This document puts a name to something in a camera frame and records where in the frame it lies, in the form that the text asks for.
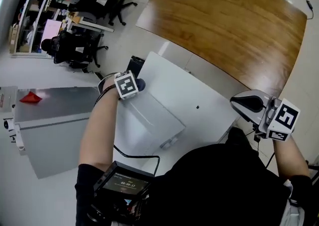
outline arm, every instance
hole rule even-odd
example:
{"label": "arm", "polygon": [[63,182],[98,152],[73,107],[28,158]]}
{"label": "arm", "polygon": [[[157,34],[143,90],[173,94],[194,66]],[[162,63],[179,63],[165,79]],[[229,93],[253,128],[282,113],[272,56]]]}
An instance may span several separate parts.
{"label": "arm", "polygon": [[[113,76],[106,80],[104,89],[112,84]],[[111,89],[93,108],[81,141],[79,165],[89,164],[106,171],[113,163],[118,99],[117,89]]]}
{"label": "arm", "polygon": [[286,142],[275,140],[273,142],[280,177],[286,179],[297,175],[309,177],[306,161],[292,137]]}

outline bracelet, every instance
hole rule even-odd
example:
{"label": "bracelet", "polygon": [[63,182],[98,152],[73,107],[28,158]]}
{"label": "bracelet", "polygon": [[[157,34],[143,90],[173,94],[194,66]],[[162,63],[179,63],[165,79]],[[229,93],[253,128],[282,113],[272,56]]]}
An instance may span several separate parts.
{"label": "bracelet", "polygon": [[100,94],[100,96],[99,96],[98,99],[96,100],[94,106],[97,104],[97,102],[100,101],[100,99],[101,99],[109,90],[114,89],[114,88],[116,88],[116,85],[115,85],[115,84],[113,84],[113,85],[109,86],[108,88],[106,88],[106,89]]}

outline red object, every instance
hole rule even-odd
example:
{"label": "red object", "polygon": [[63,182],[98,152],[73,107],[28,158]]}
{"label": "red object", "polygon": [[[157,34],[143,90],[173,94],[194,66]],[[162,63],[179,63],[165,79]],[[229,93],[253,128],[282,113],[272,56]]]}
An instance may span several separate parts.
{"label": "red object", "polygon": [[27,96],[23,97],[20,101],[24,103],[38,103],[42,100],[39,96],[33,92],[29,92]]}

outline wooden tabletop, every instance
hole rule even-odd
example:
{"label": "wooden tabletop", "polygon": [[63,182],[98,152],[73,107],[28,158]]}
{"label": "wooden tabletop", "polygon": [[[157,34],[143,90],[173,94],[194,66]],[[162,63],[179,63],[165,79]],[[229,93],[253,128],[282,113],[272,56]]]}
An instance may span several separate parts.
{"label": "wooden tabletop", "polygon": [[285,0],[150,0],[137,26],[197,54],[250,89],[278,96],[307,16]]}

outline camera screen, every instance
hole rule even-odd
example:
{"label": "camera screen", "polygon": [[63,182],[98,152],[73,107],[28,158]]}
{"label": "camera screen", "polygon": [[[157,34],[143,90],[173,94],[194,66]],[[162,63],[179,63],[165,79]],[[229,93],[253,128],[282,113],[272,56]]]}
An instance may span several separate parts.
{"label": "camera screen", "polygon": [[103,188],[125,194],[136,195],[143,190],[147,184],[148,182],[146,181],[115,173],[106,182]]}

